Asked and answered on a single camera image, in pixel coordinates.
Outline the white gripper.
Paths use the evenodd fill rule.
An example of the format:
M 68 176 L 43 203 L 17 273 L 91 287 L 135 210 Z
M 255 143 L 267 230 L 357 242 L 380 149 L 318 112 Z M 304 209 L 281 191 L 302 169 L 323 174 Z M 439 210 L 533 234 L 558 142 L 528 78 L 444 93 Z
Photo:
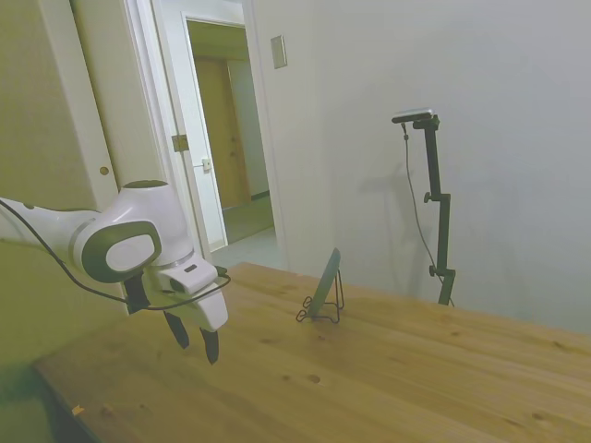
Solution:
M 217 330 L 228 320 L 217 269 L 202 257 L 190 257 L 146 271 L 148 300 L 152 307 L 166 307 L 164 317 L 178 345 L 186 349 L 190 344 L 182 319 L 190 320 L 200 327 L 207 359 L 215 365 L 220 354 Z

